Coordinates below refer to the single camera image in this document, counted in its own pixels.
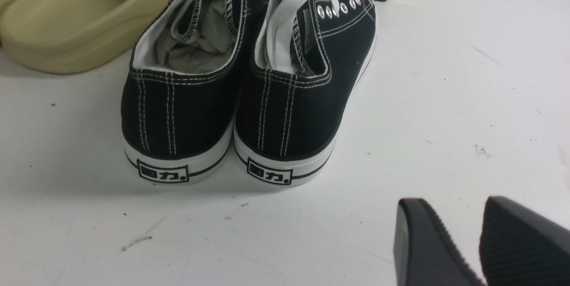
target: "sneaker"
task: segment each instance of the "sneaker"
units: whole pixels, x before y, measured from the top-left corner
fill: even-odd
[[[122,94],[132,169],[195,183],[220,166],[251,42],[268,0],[171,0],[134,47]]]
[[[234,130],[249,175],[298,185],[319,173],[375,31],[373,0],[269,0]]]

